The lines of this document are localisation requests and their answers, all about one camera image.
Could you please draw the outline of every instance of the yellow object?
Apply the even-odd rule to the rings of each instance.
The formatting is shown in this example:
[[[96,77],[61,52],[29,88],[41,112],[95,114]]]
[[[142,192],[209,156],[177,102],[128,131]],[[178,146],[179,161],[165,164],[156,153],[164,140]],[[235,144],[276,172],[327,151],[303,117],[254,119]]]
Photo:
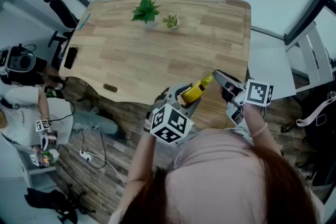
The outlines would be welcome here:
[[[211,73],[209,76],[207,76],[203,80],[199,80],[195,84],[191,86],[190,89],[186,90],[181,94],[182,99],[186,103],[192,103],[196,101],[198,98],[201,97],[203,94],[203,91],[205,90],[205,87],[214,80],[214,76]]]

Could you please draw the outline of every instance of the jeans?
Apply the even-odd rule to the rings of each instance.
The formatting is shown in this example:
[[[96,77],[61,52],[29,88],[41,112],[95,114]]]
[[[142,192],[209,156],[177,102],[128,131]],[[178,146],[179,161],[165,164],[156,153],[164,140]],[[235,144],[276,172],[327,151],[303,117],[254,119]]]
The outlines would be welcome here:
[[[118,125],[114,121],[89,112],[76,110],[73,114],[73,120],[72,130],[75,133],[97,131],[103,134],[116,134],[118,131]]]

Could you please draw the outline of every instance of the bracelet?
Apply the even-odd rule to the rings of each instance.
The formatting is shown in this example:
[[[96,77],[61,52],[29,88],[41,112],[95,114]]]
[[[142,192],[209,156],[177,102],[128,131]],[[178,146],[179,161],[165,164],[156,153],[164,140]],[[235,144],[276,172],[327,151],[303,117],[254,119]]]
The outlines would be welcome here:
[[[259,134],[261,134],[268,126],[268,123],[266,123],[263,127],[261,127],[257,132],[254,132],[253,134],[251,134],[251,137],[254,138],[256,136],[258,136]]]

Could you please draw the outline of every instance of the tabletop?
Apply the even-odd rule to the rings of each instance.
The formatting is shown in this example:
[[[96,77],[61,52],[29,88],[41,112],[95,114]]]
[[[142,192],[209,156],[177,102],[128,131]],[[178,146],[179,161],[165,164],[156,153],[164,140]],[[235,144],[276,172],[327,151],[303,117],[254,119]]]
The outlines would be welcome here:
[[[196,82],[215,69],[245,81],[251,21],[247,2],[154,0],[160,6],[159,23],[146,29],[144,22],[131,21],[140,1],[92,1],[67,48],[78,47],[76,59],[71,69],[65,68],[66,51],[60,75],[80,78],[113,101],[145,104],[165,88]],[[169,13],[177,14],[179,28],[168,29],[162,22]],[[218,88],[216,81],[207,86],[192,116],[196,126],[226,126],[226,103]]]

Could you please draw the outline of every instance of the brown hair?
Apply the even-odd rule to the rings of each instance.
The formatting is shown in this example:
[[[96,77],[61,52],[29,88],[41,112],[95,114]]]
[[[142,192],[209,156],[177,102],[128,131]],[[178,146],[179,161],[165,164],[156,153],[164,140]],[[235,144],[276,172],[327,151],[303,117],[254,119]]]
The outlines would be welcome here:
[[[305,182],[296,170],[276,152],[249,147],[265,173],[266,223],[316,224],[316,213]],[[157,168],[128,206],[120,224],[167,224],[167,171]]]

